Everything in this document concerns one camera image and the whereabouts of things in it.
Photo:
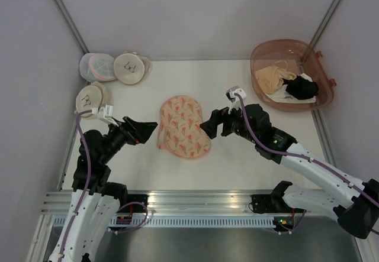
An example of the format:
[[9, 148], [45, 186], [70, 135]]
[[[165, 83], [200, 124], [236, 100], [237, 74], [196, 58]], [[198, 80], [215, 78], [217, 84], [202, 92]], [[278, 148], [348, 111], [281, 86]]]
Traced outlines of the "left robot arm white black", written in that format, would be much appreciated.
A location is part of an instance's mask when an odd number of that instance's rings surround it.
[[83, 132], [68, 215], [49, 261], [94, 261], [100, 242], [116, 212], [131, 202], [127, 187], [109, 182], [108, 162], [125, 146], [146, 143], [157, 122], [137, 122], [129, 117], [111, 118], [108, 132]]

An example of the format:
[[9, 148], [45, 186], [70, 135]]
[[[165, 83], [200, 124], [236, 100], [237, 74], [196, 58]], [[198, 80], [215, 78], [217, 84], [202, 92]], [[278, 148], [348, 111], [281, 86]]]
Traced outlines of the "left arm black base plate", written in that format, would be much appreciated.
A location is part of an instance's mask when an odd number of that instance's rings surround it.
[[123, 202], [121, 206], [124, 206], [127, 203], [129, 203], [129, 205], [120, 209], [119, 211], [117, 211], [117, 213], [129, 214], [129, 215], [132, 215], [134, 213], [136, 214], [145, 213], [144, 207], [142, 205], [147, 206], [148, 198], [149, 198], [149, 195], [145, 193], [142, 193], [142, 194], [129, 193], [127, 195], [126, 201]]

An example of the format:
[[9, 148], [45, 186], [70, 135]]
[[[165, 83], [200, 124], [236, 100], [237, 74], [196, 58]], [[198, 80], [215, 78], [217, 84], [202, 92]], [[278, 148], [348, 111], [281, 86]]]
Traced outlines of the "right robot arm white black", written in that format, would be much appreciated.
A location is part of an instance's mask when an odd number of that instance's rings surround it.
[[278, 212], [302, 209], [331, 218], [347, 233], [366, 239], [378, 221], [378, 181], [363, 181], [319, 160], [293, 136], [274, 127], [258, 104], [239, 109], [214, 110], [200, 128], [211, 138], [236, 134], [255, 145], [265, 159], [289, 168], [319, 187], [302, 189], [281, 181], [270, 194], [270, 204]]

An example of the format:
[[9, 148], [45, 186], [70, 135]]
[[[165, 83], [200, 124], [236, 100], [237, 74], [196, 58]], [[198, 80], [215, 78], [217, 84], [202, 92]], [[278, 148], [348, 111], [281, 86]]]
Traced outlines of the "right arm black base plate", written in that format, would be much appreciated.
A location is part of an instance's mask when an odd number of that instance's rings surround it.
[[279, 198], [269, 194], [251, 195], [253, 212], [256, 214], [278, 214], [287, 211], [287, 207], [282, 204]]

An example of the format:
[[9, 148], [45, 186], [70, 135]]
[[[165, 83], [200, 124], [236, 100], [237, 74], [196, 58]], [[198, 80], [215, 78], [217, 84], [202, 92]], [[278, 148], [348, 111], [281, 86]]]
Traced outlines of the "orange floral mesh laundry bag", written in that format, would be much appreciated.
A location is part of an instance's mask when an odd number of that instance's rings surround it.
[[156, 146], [183, 159], [205, 156], [211, 149], [208, 135], [200, 128], [203, 122], [200, 104], [186, 95], [173, 96], [160, 108]]

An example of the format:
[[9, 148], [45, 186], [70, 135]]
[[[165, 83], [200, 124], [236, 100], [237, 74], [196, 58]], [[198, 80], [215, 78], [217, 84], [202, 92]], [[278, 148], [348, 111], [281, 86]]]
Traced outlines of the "beige bra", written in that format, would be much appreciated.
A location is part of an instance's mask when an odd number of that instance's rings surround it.
[[265, 94], [272, 95], [282, 88], [285, 80], [294, 80], [297, 75], [288, 71], [286, 61], [276, 61], [255, 72], [259, 87]]

